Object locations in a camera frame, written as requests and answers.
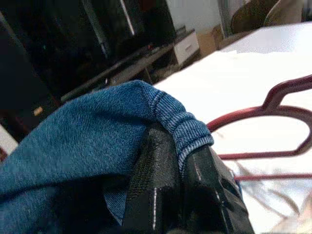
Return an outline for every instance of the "black plastic object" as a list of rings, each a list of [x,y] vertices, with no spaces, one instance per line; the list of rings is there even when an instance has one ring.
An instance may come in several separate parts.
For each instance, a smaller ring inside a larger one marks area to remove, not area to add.
[[[172,136],[153,124],[127,194],[124,234],[253,234],[233,176],[208,146],[187,158],[180,179]]]
[[[254,233],[232,174],[207,145],[187,158],[183,209],[183,226],[191,233]]]
[[[147,130],[127,193],[124,233],[167,233],[177,227],[180,180],[172,136],[160,125]]]

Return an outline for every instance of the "white table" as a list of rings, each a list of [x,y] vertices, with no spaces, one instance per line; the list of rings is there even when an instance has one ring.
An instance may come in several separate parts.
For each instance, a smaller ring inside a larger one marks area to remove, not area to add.
[[[311,38],[312,22],[266,27],[258,29],[222,51],[312,53]]]
[[[226,47],[223,53],[215,52],[155,87],[181,101],[187,111],[208,123],[224,114],[262,105],[276,84],[312,74],[311,35],[312,23],[262,28]],[[311,97],[311,90],[291,94],[282,104],[311,110]],[[292,150],[308,134],[302,122],[272,118],[253,118],[221,128],[213,133],[214,150],[219,154]],[[312,151],[291,159],[240,160],[239,163],[252,173],[311,173]],[[233,162],[227,165],[237,169]],[[312,191],[310,180],[266,181],[261,186],[264,190],[269,187],[283,191],[299,208],[307,192]],[[248,194],[243,192],[243,196],[256,233],[268,232],[281,221],[280,216],[263,208]]]

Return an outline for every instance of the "blue denim cloth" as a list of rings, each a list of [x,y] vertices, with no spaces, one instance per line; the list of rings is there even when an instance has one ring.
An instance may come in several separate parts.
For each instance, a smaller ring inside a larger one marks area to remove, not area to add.
[[[213,144],[203,122],[165,92],[142,81],[68,102],[32,131],[0,167],[0,233],[60,233],[52,201],[68,181],[129,177],[143,132],[160,122],[174,138],[179,170],[194,149]],[[126,186],[103,190],[109,211],[122,222]]]

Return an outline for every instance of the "chair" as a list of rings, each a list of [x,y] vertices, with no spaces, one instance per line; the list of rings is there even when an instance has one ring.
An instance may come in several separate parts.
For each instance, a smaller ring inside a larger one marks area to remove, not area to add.
[[[302,0],[251,0],[233,15],[234,35],[225,38],[218,48],[223,49],[262,26],[300,23],[303,6]]]

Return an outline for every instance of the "cardboard box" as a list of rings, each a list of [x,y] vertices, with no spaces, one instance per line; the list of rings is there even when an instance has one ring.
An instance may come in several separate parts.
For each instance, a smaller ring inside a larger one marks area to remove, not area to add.
[[[220,25],[217,25],[212,30],[199,32],[196,35],[202,58],[218,50],[218,45],[223,40]]]

